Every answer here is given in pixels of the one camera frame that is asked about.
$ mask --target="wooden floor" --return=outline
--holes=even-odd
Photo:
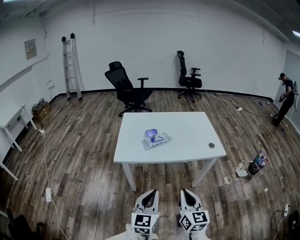
[[[113,163],[122,121],[118,114],[123,110],[116,93],[84,94],[81,102],[75,97],[70,102],[66,97],[54,101],[51,115],[44,119],[46,159],[52,198],[69,239],[103,240],[124,231],[137,197],[153,188],[160,196],[161,219],[156,232],[161,240],[180,239],[182,229],[177,228],[176,215],[182,188],[198,194],[209,211],[207,235],[213,240],[272,240],[276,234],[270,230],[272,212],[283,210],[286,203],[299,209],[300,139],[288,121],[274,127],[270,118],[236,112],[234,105],[207,93],[195,104],[188,97],[177,99],[177,95],[175,91],[155,91],[147,107],[154,112],[205,111],[227,156],[216,162],[197,188],[190,184],[203,161],[137,165],[136,193],[130,190],[121,164]],[[273,105],[258,104],[266,103],[265,99],[213,95],[259,115],[269,117],[277,111]],[[5,171],[0,173],[0,207],[9,207],[14,216],[23,214],[32,229],[37,222],[44,222],[46,240],[62,240],[54,205],[45,200],[44,137],[28,131],[20,146],[23,153],[15,148],[6,161],[19,181]],[[259,150],[269,154],[267,166],[254,176],[233,177],[236,165],[248,166]],[[229,185],[224,184],[224,177]],[[282,215],[276,213],[273,228]],[[282,222],[279,240],[284,239],[286,223]],[[4,217],[0,217],[0,230],[8,231]]]

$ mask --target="chair headrest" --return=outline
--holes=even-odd
[[[179,58],[182,58],[184,56],[184,52],[183,51],[177,51],[177,56]]]
[[[120,62],[111,62],[110,64],[108,64],[108,66],[109,66],[109,70],[113,71],[113,70],[116,70],[118,68],[121,68],[122,64]]]

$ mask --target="white table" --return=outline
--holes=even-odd
[[[166,132],[172,140],[145,150],[142,139],[145,131]],[[135,177],[130,164],[162,164],[207,160],[199,176],[192,182],[196,187],[214,165],[217,158],[226,156],[219,137],[204,112],[137,112],[123,116],[113,161],[122,163],[132,191]]]
[[[31,122],[33,128],[36,130],[37,127],[34,124],[34,122],[32,121],[31,117],[28,115],[26,109],[25,109],[25,105],[13,105],[13,106],[7,106],[6,108],[1,110],[1,114],[0,114],[0,128],[3,129],[5,131],[5,133],[7,134],[8,138],[9,138],[9,142],[12,146],[12,148],[15,148],[13,144],[15,144],[15,146],[17,147],[17,149],[22,152],[22,149],[20,148],[20,146],[17,144],[17,142],[15,141],[15,139],[13,138],[13,136],[11,135],[11,133],[8,130],[8,126],[15,121],[16,119],[20,118],[23,125],[27,127],[26,121],[22,116],[22,111],[25,112],[25,114],[27,115],[27,117],[29,118],[29,121]],[[4,164],[1,162],[0,166],[2,168],[5,169],[5,171],[7,171],[9,173],[9,175],[11,175],[16,181],[18,181],[18,178],[13,175],[11,173],[11,171],[9,171]]]

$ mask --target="black chair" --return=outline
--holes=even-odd
[[[39,227],[43,227],[43,223],[38,223],[36,232],[33,232],[23,215],[20,215],[14,219],[10,209],[6,209],[6,212],[9,219],[8,229],[13,240],[42,240]]]
[[[117,90],[117,98],[125,104],[125,107],[130,106],[128,109],[122,111],[119,117],[122,117],[123,113],[137,109],[151,112],[151,109],[147,109],[145,100],[150,97],[152,91],[145,89],[144,80],[148,80],[148,77],[141,77],[137,80],[141,81],[141,88],[133,88],[131,81],[128,79],[126,71],[120,62],[111,62],[109,64],[109,71],[105,73],[105,77],[114,85]]]
[[[186,68],[186,63],[184,60],[184,52],[183,51],[177,51],[177,56],[180,59],[180,67],[181,67],[181,74],[180,74],[180,79],[179,79],[179,84],[182,87],[187,87],[188,89],[185,90],[183,93],[178,95],[178,99],[180,99],[180,96],[188,94],[192,102],[194,103],[194,95],[198,95],[201,98],[201,94],[197,93],[195,91],[195,88],[201,88],[202,87],[202,81],[201,79],[196,78],[196,76],[201,76],[200,74],[196,73],[196,70],[200,70],[199,68],[192,67],[193,72],[191,73],[191,77],[186,77],[187,75],[187,68]]]

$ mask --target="water bottle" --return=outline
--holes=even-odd
[[[252,175],[256,174],[259,170],[266,166],[266,161],[268,161],[268,155],[263,155],[263,152],[259,151],[259,154],[255,157],[248,168],[249,172]]]

